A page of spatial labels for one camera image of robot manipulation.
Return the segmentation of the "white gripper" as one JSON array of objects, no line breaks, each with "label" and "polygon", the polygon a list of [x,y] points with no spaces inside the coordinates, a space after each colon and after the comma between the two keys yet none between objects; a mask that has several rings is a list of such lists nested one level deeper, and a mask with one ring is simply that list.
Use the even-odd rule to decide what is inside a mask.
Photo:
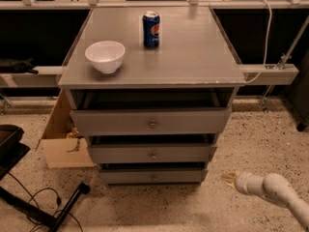
[{"label": "white gripper", "polygon": [[229,172],[221,176],[221,180],[230,188],[237,189],[245,195],[259,196],[263,189],[263,178],[249,172]]}]

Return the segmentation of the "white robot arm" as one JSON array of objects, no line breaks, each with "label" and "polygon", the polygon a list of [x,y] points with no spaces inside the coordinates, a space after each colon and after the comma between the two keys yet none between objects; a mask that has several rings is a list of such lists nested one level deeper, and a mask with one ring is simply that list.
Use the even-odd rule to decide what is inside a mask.
[{"label": "white robot arm", "polygon": [[260,197],[268,203],[288,209],[305,232],[309,232],[309,204],[299,197],[292,185],[281,175],[259,176],[249,172],[231,172],[221,180],[244,195]]}]

